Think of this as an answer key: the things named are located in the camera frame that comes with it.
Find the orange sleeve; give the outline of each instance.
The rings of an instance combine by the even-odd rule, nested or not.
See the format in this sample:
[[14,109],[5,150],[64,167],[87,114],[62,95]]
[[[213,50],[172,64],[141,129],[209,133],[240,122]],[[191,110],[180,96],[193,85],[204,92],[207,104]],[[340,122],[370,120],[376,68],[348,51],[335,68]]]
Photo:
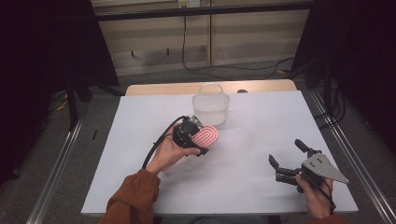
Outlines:
[[347,224],[347,222],[337,214],[333,214],[329,217],[310,221],[308,224]]
[[108,200],[100,224],[152,223],[153,204],[158,199],[160,178],[144,169],[127,176]]

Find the clear plastic container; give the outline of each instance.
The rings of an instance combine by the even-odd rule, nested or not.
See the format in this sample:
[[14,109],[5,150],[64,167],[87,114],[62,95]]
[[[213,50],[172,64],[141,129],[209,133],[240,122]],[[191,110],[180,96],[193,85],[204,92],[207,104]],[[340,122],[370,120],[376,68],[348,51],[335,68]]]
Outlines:
[[[209,87],[219,87],[218,92],[205,92]],[[223,92],[219,83],[206,83],[192,97],[192,105],[197,118],[204,125],[217,126],[227,119],[230,97]]]

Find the person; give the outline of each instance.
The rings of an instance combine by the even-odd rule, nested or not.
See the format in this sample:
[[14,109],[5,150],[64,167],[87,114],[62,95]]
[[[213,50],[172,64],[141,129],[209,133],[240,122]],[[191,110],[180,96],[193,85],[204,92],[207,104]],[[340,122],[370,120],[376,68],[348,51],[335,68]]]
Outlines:
[[[146,169],[125,177],[122,185],[108,200],[106,213],[99,224],[153,223],[153,204],[159,197],[160,171],[172,166],[186,155],[200,153],[198,148],[182,148],[172,139],[172,130],[158,146],[154,158]],[[310,224],[345,224],[337,214],[331,214],[329,201],[318,191],[312,190],[309,183],[297,175],[296,180],[305,194],[306,209],[313,219]],[[332,180],[326,179],[332,190]],[[322,188],[326,193],[329,188]]]

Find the white table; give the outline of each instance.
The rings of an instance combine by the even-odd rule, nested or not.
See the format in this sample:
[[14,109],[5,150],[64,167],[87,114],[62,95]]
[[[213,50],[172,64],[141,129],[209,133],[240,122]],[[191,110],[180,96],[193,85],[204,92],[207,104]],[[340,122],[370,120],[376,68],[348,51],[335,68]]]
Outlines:
[[[199,158],[189,156],[160,174],[160,216],[273,215],[305,211],[304,195],[275,181],[268,162],[294,169],[306,159],[296,138],[335,161],[299,91],[230,93],[229,117],[219,140]],[[125,176],[137,172],[152,143],[182,115],[192,94],[125,96],[113,122],[81,213],[101,216]],[[358,208],[345,184],[334,182],[337,212]]]

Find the metal frame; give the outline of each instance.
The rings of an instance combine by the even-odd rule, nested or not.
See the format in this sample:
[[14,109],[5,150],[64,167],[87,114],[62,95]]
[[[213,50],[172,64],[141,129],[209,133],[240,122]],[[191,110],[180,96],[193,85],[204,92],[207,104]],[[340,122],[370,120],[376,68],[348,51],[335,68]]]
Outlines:
[[[324,100],[317,91],[311,92],[312,98],[321,113],[326,112],[326,107],[324,106]],[[377,209],[379,215],[382,217],[385,223],[392,224],[396,223],[396,216],[390,206],[387,197],[384,195],[380,187],[375,183],[373,178],[370,176],[369,172],[361,162],[355,149],[347,140],[341,128],[336,123],[335,119],[331,116],[325,117],[329,128],[332,130],[335,140],[337,141],[340,148],[346,155],[349,164],[355,171],[357,177],[361,181],[364,189],[366,190],[368,196],[372,200],[375,208]]]
[[74,126],[74,129],[67,135],[58,160],[55,162],[55,165],[52,168],[47,183],[42,189],[37,201],[35,202],[35,207],[33,208],[29,218],[27,219],[26,224],[40,224],[43,221],[44,216],[47,213],[47,209],[50,206],[50,201],[55,192],[55,188],[58,184],[59,179],[61,178],[64,166],[67,163],[69,154],[78,137],[79,130],[81,129],[82,123],[88,114],[88,107],[89,103],[86,103],[83,106],[81,117],[77,121],[77,124]]
[[268,11],[290,11],[304,10],[312,8],[335,7],[335,3],[321,3],[316,1],[298,2],[298,3],[281,3],[281,4],[261,4],[250,6],[232,6],[232,7],[190,7],[190,8],[172,8],[150,11],[136,12],[118,12],[118,13],[97,13],[95,16],[68,16],[58,17],[56,21],[121,21],[121,20],[138,20],[151,18],[166,17],[183,17],[183,16],[202,16],[202,15],[219,15],[235,14],[249,12],[268,12]]

